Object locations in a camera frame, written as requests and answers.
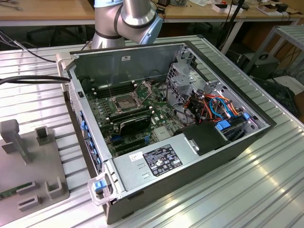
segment aluminum table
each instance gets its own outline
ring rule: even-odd
[[[303,124],[207,40],[187,36],[156,42],[183,40],[196,45],[277,126],[235,160],[108,226],[102,207],[91,202],[86,188],[90,176],[60,85],[4,84],[0,90],[0,121],[16,118],[21,133],[42,125],[52,127],[70,190],[68,199],[4,227],[304,227]],[[49,47],[34,52],[55,59],[58,52],[81,47]],[[212,79],[207,68],[198,68]],[[56,64],[22,50],[0,52],[0,69],[1,78],[19,73],[57,75]]]

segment circuit board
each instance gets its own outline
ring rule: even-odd
[[[162,89],[149,84],[151,89],[149,91],[146,86],[140,85],[135,92],[117,96],[100,98],[96,92],[86,94],[108,149],[114,157],[159,142],[162,138],[171,137],[176,130],[184,127],[173,109],[163,99]],[[141,109],[151,116],[151,123],[140,131],[121,136],[117,124],[109,121],[109,116],[127,115]]]
[[[17,190],[18,189],[25,188],[25,187],[27,187],[27,186],[29,186],[31,184],[32,184],[32,182],[29,182],[29,183],[22,184],[20,186],[14,187],[12,189],[0,192],[0,200],[17,194]]]

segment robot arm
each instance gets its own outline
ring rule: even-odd
[[[162,19],[150,0],[95,0],[92,49],[125,46],[124,37],[150,44],[158,36]]]

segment motherboard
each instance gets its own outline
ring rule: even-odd
[[[145,80],[86,94],[114,157],[172,137],[185,126],[169,107],[164,90],[161,83]]]

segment power supply label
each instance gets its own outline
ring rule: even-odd
[[[143,154],[151,172],[158,177],[182,165],[170,144]]]

